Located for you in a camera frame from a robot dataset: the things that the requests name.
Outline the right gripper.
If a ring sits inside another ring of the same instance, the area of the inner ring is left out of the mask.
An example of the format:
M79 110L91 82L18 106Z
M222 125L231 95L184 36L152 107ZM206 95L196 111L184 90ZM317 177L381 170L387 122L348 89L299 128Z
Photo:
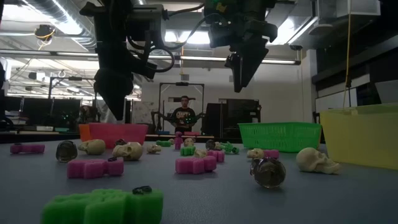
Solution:
M237 12L229 21L229 51L233 53L227 57L226 67L232 70L234 92L239 93L248 86L268 54L266 45L277 38L278 27L265 20L265 12ZM238 54L243 54L242 67Z

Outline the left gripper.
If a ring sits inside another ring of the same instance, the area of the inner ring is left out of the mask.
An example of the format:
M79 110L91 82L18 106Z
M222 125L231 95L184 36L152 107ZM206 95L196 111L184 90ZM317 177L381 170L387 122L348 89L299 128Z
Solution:
M99 93L114 117L124 117L125 97L133 88L126 46L124 16L95 16L96 49L99 69L95 75L94 90Z

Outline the grey cloth sheet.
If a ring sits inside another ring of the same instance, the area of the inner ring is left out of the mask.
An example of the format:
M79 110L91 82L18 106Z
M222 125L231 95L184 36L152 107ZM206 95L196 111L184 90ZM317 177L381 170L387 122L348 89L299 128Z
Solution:
M95 101L95 107L96 107L96 114L97 114L97 117L98 117L98 121L100 123L105 123L106 122L107 111L108 111L107 104L104 102L104 100L97 99Z

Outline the white paper board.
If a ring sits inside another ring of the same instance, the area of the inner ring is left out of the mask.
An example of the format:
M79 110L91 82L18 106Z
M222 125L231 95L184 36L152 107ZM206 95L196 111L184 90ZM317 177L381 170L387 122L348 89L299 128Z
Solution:
M150 101L134 101L132 104L132 122L152 124L151 113L157 111L158 105Z

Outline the pink round bowl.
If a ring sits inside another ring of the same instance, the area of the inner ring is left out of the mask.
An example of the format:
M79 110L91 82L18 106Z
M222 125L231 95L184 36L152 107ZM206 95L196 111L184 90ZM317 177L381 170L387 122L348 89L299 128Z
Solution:
M101 139L105 142L107 149L113 149L118 139L143 144L148 126L144 124L90 123L89 130L93 139Z

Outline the black equipment cabinet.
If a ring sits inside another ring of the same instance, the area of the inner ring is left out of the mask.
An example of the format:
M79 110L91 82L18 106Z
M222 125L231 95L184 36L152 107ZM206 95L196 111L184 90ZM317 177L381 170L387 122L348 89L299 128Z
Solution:
M241 138L240 123L258 123L260 120L259 100L225 99L221 103L207 104L201 131L215 138Z

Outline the background work table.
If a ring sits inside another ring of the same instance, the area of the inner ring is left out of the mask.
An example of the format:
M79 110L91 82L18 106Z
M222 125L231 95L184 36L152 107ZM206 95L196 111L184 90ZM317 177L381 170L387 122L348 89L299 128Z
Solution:
M171 134L146 134L146 138L167 138L170 139L175 137ZM182 138L202 138L202 139L214 139L214 136L192 136L192 135L182 135Z

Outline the person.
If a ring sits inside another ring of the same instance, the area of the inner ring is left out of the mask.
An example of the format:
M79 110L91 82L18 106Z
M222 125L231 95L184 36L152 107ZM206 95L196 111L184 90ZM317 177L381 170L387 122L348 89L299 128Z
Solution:
M175 132L191 132L193 123L186 123L187 118L195 118L195 112L188 106L189 97L181 97L181 107L174 110L172 113L172 125Z

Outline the green plastic basket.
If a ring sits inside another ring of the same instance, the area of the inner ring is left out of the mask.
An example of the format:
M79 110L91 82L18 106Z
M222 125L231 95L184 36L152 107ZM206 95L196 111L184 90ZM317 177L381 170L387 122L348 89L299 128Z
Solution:
M239 123L246 148L277 149L296 153L304 148L317 148L322 126L317 123Z

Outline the pink sponge centre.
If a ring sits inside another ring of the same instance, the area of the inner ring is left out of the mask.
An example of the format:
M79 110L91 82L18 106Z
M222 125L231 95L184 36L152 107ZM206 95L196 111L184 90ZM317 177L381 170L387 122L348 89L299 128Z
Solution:
M213 172L216 166L217 160L213 156L182 158L175 161L175 171L178 174L202 174L205 172Z

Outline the large green sponge foreground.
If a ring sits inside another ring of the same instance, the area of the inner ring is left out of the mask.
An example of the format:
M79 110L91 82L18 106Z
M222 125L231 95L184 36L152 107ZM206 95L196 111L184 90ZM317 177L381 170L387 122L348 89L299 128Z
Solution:
M164 194L146 185L131 191L96 189L59 195L47 203L41 224L159 224Z

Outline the yellow plastic bin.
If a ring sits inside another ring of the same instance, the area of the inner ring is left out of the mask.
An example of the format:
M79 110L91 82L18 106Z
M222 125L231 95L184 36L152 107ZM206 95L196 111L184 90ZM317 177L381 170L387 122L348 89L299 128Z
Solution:
M320 113L329 158L398 170L398 103Z

